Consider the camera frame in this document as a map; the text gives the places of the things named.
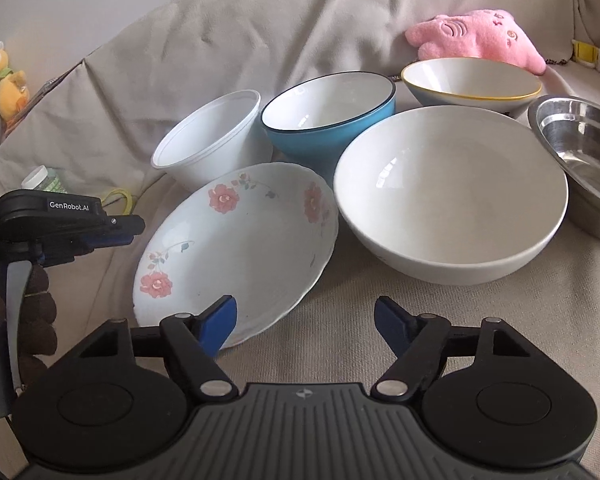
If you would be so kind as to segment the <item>white plastic bowl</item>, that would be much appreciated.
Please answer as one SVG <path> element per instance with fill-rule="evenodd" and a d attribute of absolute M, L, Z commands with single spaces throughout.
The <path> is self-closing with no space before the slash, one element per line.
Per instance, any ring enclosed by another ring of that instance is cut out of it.
<path fill-rule="evenodd" d="M 151 166 L 195 192 L 231 172 L 269 162 L 273 145 L 257 125 L 261 96 L 240 90 L 204 104 L 178 122 L 151 155 Z"/>

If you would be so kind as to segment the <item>blue bowl black rim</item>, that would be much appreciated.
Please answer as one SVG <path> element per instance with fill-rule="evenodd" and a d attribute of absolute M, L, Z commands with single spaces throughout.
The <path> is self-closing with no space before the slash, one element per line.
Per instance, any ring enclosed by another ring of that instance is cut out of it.
<path fill-rule="evenodd" d="M 388 77 L 342 72 L 285 90 L 265 105 L 260 122 L 286 159 L 330 181 L 347 146 L 395 110 L 396 85 Z"/>

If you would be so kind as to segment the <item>white cap bottle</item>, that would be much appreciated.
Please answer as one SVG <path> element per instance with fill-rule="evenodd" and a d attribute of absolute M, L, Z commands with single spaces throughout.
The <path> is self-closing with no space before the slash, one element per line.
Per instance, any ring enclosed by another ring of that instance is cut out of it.
<path fill-rule="evenodd" d="M 24 190 L 43 191 L 51 193 L 68 193 L 65 183 L 54 168 L 40 165 L 30 171 L 21 181 Z"/>

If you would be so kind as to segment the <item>floral white plate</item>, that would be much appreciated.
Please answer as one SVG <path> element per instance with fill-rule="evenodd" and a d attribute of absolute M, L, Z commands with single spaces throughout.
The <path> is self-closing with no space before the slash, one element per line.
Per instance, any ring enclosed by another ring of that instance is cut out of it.
<path fill-rule="evenodd" d="M 237 302 L 235 347 L 288 314 L 320 279 L 338 235 L 334 192 L 309 168 L 269 162 L 216 179 L 158 226 L 136 269 L 141 326 Z"/>

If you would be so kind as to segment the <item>yellow duck plush toy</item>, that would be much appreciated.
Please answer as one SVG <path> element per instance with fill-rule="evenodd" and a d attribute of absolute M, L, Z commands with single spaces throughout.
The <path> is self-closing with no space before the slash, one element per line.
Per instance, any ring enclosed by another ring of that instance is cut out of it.
<path fill-rule="evenodd" d="M 27 76 L 9 65 L 9 56 L 0 41 L 0 116 L 9 124 L 24 110 L 30 100 Z"/>

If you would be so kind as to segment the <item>large white ceramic bowl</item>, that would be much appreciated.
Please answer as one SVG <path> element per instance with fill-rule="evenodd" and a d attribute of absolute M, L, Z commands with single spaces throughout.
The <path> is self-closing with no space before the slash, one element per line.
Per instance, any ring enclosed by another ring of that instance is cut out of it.
<path fill-rule="evenodd" d="M 343 218 L 401 273 L 477 285 L 539 255 L 568 205 L 567 179 L 534 133 L 490 110 L 414 108 L 371 126 L 334 175 Z"/>

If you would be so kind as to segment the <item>stainless steel bowl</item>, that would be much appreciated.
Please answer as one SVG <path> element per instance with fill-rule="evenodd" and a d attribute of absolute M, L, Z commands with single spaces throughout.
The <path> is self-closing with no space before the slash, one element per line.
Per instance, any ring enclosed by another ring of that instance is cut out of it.
<path fill-rule="evenodd" d="M 600 239 L 600 106 L 576 96 L 542 96 L 529 106 L 528 121 L 567 177 L 569 219 Z"/>

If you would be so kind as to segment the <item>pink plush toy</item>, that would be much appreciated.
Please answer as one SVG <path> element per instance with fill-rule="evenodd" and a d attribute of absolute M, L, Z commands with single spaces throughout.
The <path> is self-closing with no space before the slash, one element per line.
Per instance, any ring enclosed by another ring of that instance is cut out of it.
<path fill-rule="evenodd" d="M 485 58 L 543 75 L 546 62 L 505 10 L 475 10 L 462 15 L 439 14 L 409 27 L 406 41 L 420 60 Z"/>

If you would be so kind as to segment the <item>yellow white clip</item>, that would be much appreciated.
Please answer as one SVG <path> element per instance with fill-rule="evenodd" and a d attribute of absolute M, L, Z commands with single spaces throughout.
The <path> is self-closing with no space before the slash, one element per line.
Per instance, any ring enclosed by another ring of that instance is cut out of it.
<path fill-rule="evenodd" d="M 600 48 L 594 44 L 573 40 L 572 58 L 574 62 L 600 72 Z"/>

